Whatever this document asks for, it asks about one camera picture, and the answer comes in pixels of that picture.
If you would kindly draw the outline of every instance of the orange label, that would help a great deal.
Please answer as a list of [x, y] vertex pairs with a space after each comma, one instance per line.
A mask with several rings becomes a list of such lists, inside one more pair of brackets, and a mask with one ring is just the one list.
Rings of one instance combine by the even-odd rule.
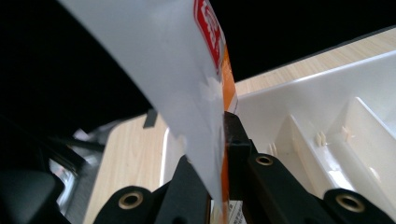
[[224, 98], [224, 110], [234, 112], [235, 108], [230, 108], [233, 99], [236, 100], [235, 83], [233, 81], [233, 70], [230, 64], [230, 57], [228, 55], [227, 46], [224, 48], [224, 57], [221, 64], [221, 75], [223, 85], [223, 98]]

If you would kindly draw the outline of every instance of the wooden table surface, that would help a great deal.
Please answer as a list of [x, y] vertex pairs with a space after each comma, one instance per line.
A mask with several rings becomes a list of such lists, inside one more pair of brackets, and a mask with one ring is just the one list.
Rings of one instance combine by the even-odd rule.
[[[392, 50], [396, 50], [396, 28], [240, 81], [236, 90], [238, 95], [243, 95]], [[145, 120], [146, 115], [130, 119], [112, 130], [84, 224], [94, 222], [102, 206], [118, 189], [134, 185], [154, 191], [160, 186], [163, 135], [167, 126], [160, 115], [155, 127], [143, 129]]]

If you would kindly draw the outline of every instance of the black object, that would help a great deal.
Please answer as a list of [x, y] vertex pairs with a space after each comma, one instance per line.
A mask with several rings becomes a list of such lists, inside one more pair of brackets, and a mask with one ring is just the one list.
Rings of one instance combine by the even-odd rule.
[[143, 128], [151, 128], [154, 127], [155, 121], [157, 120], [158, 112], [154, 108], [151, 108], [148, 111], [148, 115], [146, 116], [145, 124], [143, 124]]
[[[226, 112], [224, 123], [230, 198], [243, 201], [247, 223], [395, 223], [357, 192], [331, 189], [323, 200], [308, 193], [277, 158], [257, 152], [236, 115]], [[120, 202], [126, 202], [128, 194], [135, 197], [134, 207], [125, 209]], [[184, 156], [172, 180], [152, 194], [137, 187], [113, 194], [95, 224], [201, 224], [209, 223], [209, 214], [205, 187]]]
[[0, 172], [0, 223], [69, 224], [56, 200], [64, 183], [56, 176], [32, 170]]
[[105, 151], [105, 147], [106, 147], [105, 145], [102, 145], [100, 143], [82, 141], [82, 140], [72, 138], [72, 137], [51, 136], [51, 137], [49, 137], [49, 140], [51, 140], [54, 143], [61, 144], [61, 145], [83, 147], [83, 148], [87, 148], [87, 149], [90, 149], [93, 151], [99, 151], [99, 152]]
[[180, 158], [171, 182], [153, 193], [139, 187], [118, 190], [94, 224], [209, 223], [210, 197], [187, 158]]
[[64, 144], [49, 141], [0, 114], [0, 169], [32, 169], [50, 172], [49, 158], [77, 174], [85, 160]]

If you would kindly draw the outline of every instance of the plastic packaging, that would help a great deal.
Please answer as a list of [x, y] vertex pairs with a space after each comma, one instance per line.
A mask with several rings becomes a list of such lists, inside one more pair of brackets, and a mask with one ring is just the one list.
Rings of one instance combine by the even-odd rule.
[[163, 116], [216, 205], [223, 206], [223, 112], [235, 112], [237, 97], [224, 35], [208, 1], [60, 2]]

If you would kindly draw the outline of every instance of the black plastic part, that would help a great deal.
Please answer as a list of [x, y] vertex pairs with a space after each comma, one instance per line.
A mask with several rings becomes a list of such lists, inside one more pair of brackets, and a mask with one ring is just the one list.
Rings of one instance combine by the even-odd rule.
[[0, 223], [67, 223], [56, 200], [64, 183], [56, 175], [33, 170], [0, 172]]
[[330, 189], [325, 193], [323, 201], [338, 223], [394, 223], [385, 212], [365, 197], [348, 189]]
[[209, 223], [210, 197], [187, 161], [180, 158], [155, 223]]
[[262, 209], [259, 198], [254, 193], [250, 193], [250, 188], [248, 186], [243, 186], [243, 190], [244, 200], [242, 212], [244, 214], [245, 221], [248, 224], [271, 223], [265, 210]]
[[84, 147], [98, 152], [104, 152], [106, 147], [100, 143], [82, 141], [74, 137], [49, 136], [49, 140], [62, 145]]
[[[142, 195], [142, 203], [135, 208], [123, 209], [120, 207], [119, 202], [122, 196], [132, 193], [139, 192]], [[144, 224], [147, 223], [149, 218], [151, 207], [153, 205], [153, 197], [151, 192], [147, 189], [139, 187], [126, 187], [115, 192], [110, 199], [106, 202], [104, 207], [96, 217], [94, 224], [126, 224], [136, 223]]]
[[228, 155], [230, 199], [242, 201], [242, 185], [245, 183], [244, 168], [248, 157], [257, 150], [248, 139], [241, 120], [235, 114], [224, 113], [224, 132]]
[[170, 183], [171, 182], [168, 182], [162, 185], [160, 188], [156, 189], [154, 192], [152, 192], [151, 195], [153, 201], [146, 223], [154, 223], [155, 219], [157, 218], [158, 212], [160, 211], [160, 208], [163, 204], [163, 198], [165, 198]]
[[155, 121], [157, 121], [158, 112], [154, 108], [148, 111], [143, 128], [152, 128], [155, 126]]
[[18, 136], [19, 141], [30, 143], [32, 146], [36, 146], [41, 150], [41, 159], [51, 158], [58, 163], [60, 163], [64, 168], [70, 170], [77, 174], [83, 165], [86, 163], [84, 158], [79, 156], [74, 150], [71, 150], [65, 145], [55, 144], [49, 141], [48, 137], [44, 137], [42, 134], [35, 133], [33, 131], [28, 131], [22, 128], [21, 125], [17, 124], [13, 120], [0, 114], [0, 124], [4, 125], [10, 131], [14, 132]]
[[[336, 223], [275, 157], [255, 154], [247, 161], [246, 192], [256, 197], [271, 223]], [[248, 197], [244, 203], [250, 203]]]

